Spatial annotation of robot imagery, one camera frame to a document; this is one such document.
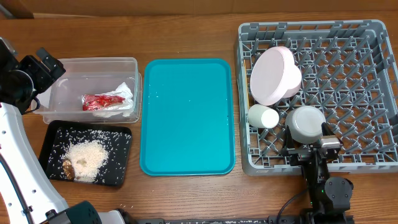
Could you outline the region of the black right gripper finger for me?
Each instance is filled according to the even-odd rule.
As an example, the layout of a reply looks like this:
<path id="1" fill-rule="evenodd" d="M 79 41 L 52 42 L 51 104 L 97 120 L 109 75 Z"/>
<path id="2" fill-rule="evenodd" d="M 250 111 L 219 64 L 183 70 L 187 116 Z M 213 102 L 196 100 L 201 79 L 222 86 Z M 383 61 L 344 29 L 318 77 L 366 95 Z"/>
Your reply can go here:
<path id="1" fill-rule="evenodd" d="M 293 156 L 297 155 L 299 150 L 296 148 L 295 142 L 290 132 L 290 128 L 286 126 L 285 129 L 285 139 L 283 144 L 283 155 L 284 156 Z"/>
<path id="2" fill-rule="evenodd" d="M 330 137 L 330 136 L 335 136 L 334 132 L 330 129 L 329 125 L 324 122 L 321 124 L 321 128 L 322 128 L 322 137 Z"/>

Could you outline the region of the small grey bowl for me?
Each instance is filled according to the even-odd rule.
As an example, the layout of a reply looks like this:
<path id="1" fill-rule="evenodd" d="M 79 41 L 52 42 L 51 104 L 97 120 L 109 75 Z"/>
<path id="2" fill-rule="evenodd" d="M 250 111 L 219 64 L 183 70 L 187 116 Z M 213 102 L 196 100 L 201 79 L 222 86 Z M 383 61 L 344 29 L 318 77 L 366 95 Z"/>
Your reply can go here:
<path id="1" fill-rule="evenodd" d="M 313 106 L 296 108 L 285 119 L 293 140 L 302 144 L 316 142 L 322 135 L 322 123 L 325 122 L 325 115 Z"/>

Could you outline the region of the pale green cup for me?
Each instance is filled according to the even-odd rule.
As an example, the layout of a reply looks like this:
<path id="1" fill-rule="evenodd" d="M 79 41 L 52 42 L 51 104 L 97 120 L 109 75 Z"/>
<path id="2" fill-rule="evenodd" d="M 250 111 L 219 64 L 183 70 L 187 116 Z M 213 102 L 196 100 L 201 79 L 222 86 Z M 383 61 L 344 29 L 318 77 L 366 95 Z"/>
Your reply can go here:
<path id="1" fill-rule="evenodd" d="M 279 122 L 276 110 L 260 104 L 253 105 L 248 111 L 248 123 L 255 128 L 272 129 Z"/>

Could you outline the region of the red snack wrapper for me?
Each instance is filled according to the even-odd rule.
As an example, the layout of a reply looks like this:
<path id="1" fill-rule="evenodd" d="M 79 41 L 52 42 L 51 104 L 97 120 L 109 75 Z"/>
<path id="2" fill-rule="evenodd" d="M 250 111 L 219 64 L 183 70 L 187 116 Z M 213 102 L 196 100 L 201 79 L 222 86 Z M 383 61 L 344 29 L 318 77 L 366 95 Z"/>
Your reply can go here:
<path id="1" fill-rule="evenodd" d="M 83 111 L 104 110 L 124 103 L 125 98 L 116 95 L 83 95 Z"/>

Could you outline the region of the large pink plate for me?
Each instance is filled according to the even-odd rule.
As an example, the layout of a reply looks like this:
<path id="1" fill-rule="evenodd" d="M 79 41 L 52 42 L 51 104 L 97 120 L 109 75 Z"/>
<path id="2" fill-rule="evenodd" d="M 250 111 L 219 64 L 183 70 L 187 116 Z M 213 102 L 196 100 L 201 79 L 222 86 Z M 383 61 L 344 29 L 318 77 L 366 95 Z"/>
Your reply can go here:
<path id="1" fill-rule="evenodd" d="M 250 90 L 260 104 L 269 106 L 284 98 L 284 72 L 295 66 L 293 53 L 287 47 L 272 47 L 258 58 L 252 69 Z"/>

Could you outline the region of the white napkin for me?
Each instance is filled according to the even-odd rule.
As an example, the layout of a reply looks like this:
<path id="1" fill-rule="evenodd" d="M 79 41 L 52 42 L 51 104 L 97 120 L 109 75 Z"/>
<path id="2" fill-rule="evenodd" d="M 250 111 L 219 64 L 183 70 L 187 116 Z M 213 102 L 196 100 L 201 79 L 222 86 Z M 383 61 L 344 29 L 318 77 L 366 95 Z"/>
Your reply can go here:
<path id="1" fill-rule="evenodd" d="M 125 98 L 124 103 L 120 105 L 110 106 L 104 110 L 96 110 L 94 113 L 97 117 L 109 118 L 114 115 L 121 114 L 128 117 L 134 110 L 133 94 L 125 83 L 120 84 L 114 91 L 103 93 L 101 95 L 116 95 Z"/>

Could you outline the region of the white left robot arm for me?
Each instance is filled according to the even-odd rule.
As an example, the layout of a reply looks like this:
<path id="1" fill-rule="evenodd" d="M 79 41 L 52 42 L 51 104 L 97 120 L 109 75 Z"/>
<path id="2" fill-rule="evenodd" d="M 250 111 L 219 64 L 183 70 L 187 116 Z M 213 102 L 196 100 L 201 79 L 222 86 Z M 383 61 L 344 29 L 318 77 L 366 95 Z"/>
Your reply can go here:
<path id="1" fill-rule="evenodd" d="M 101 223 L 91 203 L 69 207 L 45 175 L 22 122 L 37 95 L 64 73 L 63 64 L 41 48 L 22 60 L 1 41 L 1 195 L 11 223 Z"/>

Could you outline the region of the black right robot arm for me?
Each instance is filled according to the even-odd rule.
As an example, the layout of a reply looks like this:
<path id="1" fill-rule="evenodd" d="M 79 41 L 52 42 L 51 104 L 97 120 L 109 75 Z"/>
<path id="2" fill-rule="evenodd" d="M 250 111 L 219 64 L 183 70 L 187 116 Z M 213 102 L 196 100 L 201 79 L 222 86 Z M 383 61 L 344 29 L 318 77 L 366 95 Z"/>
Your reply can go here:
<path id="1" fill-rule="evenodd" d="M 345 214 L 350 209 L 354 185 L 346 178 L 332 177 L 328 170 L 328 161 L 338 158 L 343 142 L 326 123 L 322 123 L 321 128 L 321 136 L 308 149 L 296 149 L 290 128 L 285 129 L 280 155 L 287 157 L 291 166 L 301 167 L 307 187 L 282 206 L 276 217 L 277 223 L 354 223 L 354 218 Z M 304 208 L 296 217 L 284 218 L 284 209 L 306 192 L 309 194 L 311 207 Z"/>

